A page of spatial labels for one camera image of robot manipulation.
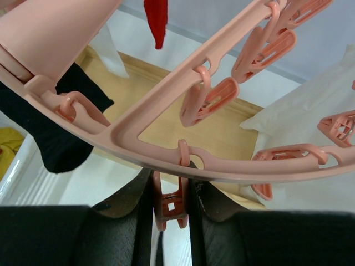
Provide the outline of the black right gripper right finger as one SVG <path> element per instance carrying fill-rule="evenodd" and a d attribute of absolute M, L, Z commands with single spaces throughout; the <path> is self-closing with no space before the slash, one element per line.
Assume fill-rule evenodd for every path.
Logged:
<path fill-rule="evenodd" d="M 193 265 L 353 265 L 354 214 L 251 211 L 189 178 Z"/>

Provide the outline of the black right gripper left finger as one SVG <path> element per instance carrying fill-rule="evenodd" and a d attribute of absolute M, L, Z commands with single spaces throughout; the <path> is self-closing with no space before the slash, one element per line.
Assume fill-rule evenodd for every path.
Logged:
<path fill-rule="evenodd" d="M 149 265 L 150 169 L 90 206 L 1 207 L 2 265 Z"/>

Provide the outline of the black sock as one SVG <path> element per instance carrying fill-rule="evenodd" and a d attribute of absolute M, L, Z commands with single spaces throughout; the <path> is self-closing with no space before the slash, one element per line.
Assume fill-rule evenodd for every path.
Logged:
<path fill-rule="evenodd" d="M 76 63 L 72 64 L 57 83 L 56 91 L 60 94 L 79 91 L 101 112 L 114 104 L 113 100 L 108 98 Z M 75 170 L 92 152 L 92 145 L 41 114 L 3 83 L 1 84 L 1 112 L 33 136 L 39 147 L 44 167 L 51 173 Z"/>

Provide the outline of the white ankle sock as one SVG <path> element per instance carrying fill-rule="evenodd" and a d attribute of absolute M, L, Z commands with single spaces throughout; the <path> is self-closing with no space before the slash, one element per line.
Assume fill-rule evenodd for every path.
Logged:
<path fill-rule="evenodd" d="M 111 73 L 121 78 L 129 78 L 129 74 L 116 50 L 107 24 L 103 25 L 88 45 L 95 50 L 100 60 Z"/>

